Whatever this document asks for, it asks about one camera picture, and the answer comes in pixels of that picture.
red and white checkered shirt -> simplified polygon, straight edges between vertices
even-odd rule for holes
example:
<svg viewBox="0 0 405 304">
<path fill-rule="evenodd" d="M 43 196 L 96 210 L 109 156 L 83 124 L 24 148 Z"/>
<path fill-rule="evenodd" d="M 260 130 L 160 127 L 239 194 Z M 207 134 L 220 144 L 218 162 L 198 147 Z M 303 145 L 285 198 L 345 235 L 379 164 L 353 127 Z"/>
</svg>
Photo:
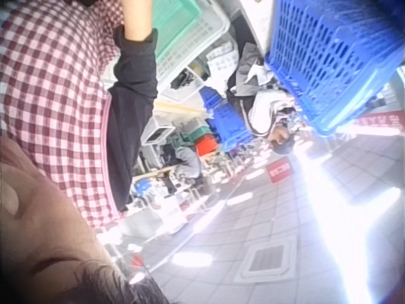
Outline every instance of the red and white checkered shirt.
<svg viewBox="0 0 405 304">
<path fill-rule="evenodd" d="M 108 178 L 111 95 L 100 80 L 118 54 L 120 0 L 7 4 L 1 14 L 1 134 L 72 197 L 93 227 L 119 218 Z"/>
</svg>

fluorescent light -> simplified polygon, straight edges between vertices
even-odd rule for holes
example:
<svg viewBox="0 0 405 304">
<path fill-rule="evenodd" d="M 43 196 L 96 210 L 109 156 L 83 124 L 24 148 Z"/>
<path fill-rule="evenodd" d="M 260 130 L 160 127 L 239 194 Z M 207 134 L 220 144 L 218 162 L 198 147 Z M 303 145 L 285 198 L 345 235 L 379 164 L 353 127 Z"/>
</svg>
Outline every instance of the fluorescent light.
<svg viewBox="0 0 405 304">
<path fill-rule="evenodd" d="M 262 175 L 264 172 L 265 172 L 264 169 L 256 170 L 255 172 L 250 173 L 249 175 L 247 175 L 246 180 L 249 181 L 249 180 L 251 180 L 251 179 L 253 179 L 253 178 L 257 177 L 257 176 Z"/>
<path fill-rule="evenodd" d="M 200 233 L 203 231 L 207 226 L 216 218 L 216 216 L 221 212 L 223 207 L 225 206 L 225 201 L 221 200 L 217 202 L 217 204 L 210 209 L 210 211 L 205 214 L 203 218 L 201 218 L 193 227 L 193 231 L 195 233 Z"/>
<path fill-rule="evenodd" d="M 145 273 L 143 272 L 138 272 L 133 278 L 132 280 L 129 282 L 129 284 L 136 284 L 138 282 L 141 282 L 141 280 L 145 279 Z"/>
<path fill-rule="evenodd" d="M 96 237 L 102 245 L 120 245 L 122 243 L 122 232 L 117 226 L 112 227 L 109 231 L 97 234 Z"/>
<path fill-rule="evenodd" d="M 267 163 L 268 163 L 267 160 L 261 161 L 261 162 L 259 162 L 259 163 L 255 163 L 255 164 L 253 165 L 253 168 L 258 169 L 258 168 L 260 168 L 260 167 L 263 167 L 263 166 L 267 165 Z"/>
<path fill-rule="evenodd" d="M 235 196 L 234 198 L 228 199 L 227 205 L 232 206 L 232 205 L 236 205 L 239 203 L 243 203 L 244 201 L 247 201 L 247 200 L 251 199 L 252 197 L 253 197 L 252 192 L 244 193 L 242 195 Z"/>
<path fill-rule="evenodd" d="M 127 248 L 129 251 L 133 251 L 133 252 L 141 252 L 143 249 L 141 246 L 138 246 L 136 244 L 128 244 Z"/>
<path fill-rule="evenodd" d="M 207 253 L 182 252 L 176 253 L 171 261 L 179 266 L 206 267 L 212 264 L 213 256 Z"/>
<path fill-rule="evenodd" d="M 324 156 L 315 158 L 313 161 L 320 165 L 321 163 L 324 163 L 325 161 L 327 161 L 331 157 L 332 157 L 332 154 L 326 154 Z"/>
<path fill-rule="evenodd" d="M 312 141 L 307 141 L 304 142 L 303 144 L 296 144 L 294 146 L 294 153 L 295 154 L 301 154 L 304 153 L 306 150 L 308 150 L 310 147 L 312 147 L 314 143 Z"/>
</svg>

red sign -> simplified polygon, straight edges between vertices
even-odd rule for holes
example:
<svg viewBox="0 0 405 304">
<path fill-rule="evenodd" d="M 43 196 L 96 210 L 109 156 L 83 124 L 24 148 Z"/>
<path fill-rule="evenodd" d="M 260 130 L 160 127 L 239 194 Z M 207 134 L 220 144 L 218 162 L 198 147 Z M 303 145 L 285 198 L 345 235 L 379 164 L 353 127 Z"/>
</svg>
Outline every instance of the red sign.
<svg viewBox="0 0 405 304">
<path fill-rule="evenodd" d="M 288 157 L 283 157 L 267 165 L 266 169 L 272 183 L 279 182 L 294 173 Z"/>
<path fill-rule="evenodd" d="M 354 124 L 369 127 L 390 127 L 405 131 L 405 114 L 404 111 L 364 114 L 356 119 Z"/>
</svg>

blue plastic crate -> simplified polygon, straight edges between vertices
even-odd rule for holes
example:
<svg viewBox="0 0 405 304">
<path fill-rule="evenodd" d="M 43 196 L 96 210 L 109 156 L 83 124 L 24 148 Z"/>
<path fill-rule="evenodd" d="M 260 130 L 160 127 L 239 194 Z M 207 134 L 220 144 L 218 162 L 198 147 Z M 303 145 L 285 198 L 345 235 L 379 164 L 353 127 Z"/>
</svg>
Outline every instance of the blue plastic crate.
<svg viewBox="0 0 405 304">
<path fill-rule="evenodd" d="M 207 110 L 213 109 L 223 101 L 218 92 L 210 87 L 200 89 L 200 95 L 202 100 L 204 100 L 204 106 Z"/>
<path fill-rule="evenodd" d="M 278 0 L 266 62 L 321 135 L 356 118 L 403 57 L 403 36 L 367 0 Z"/>
<path fill-rule="evenodd" d="M 210 87 L 203 87 L 200 95 L 204 100 L 204 106 L 214 113 L 210 124 L 214 125 L 225 151 L 230 151 L 241 143 L 251 141 L 252 134 L 246 127 L 245 121 L 226 99 L 223 99 Z"/>
<path fill-rule="evenodd" d="M 405 3 L 403 0 L 378 0 L 382 9 L 393 18 L 399 30 L 404 31 Z"/>
</svg>

